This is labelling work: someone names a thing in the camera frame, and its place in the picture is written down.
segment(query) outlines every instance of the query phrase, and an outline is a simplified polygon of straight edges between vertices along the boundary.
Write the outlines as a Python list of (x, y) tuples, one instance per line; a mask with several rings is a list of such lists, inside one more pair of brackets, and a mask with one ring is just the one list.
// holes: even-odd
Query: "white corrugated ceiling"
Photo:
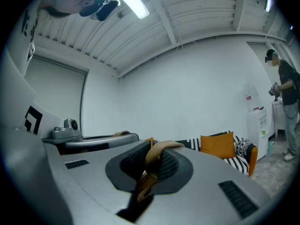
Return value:
[(37, 33), (43, 41), (57, 41), (112, 67), (120, 77), (160, 53), (201, 38), (257, 34), (285, 40), (289, 31), (278, 9), (265, 11), (266, 0), (142, 1), (150, 11), (142, 20), (121, 0), (104, 22), (79, 15), (40, 19)]

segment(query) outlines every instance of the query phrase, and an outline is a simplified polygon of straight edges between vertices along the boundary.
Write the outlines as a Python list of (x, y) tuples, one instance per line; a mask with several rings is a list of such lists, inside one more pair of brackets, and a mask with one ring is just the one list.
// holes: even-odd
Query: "floor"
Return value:
[[(298, 144), (300, 144), (300, 124), (296, 127), (296, 136)], [(282, 153), (287, 145), (284, 133), (279, 134), (272, 141), (276, 142), (273, 145), (272, 153), (268, 153), (257, 161), (255, 171), (251, 176), (271, 197), (289, 185), (299, 163), (299, 158), (289, 162), (283, 160), (284, 155)]]

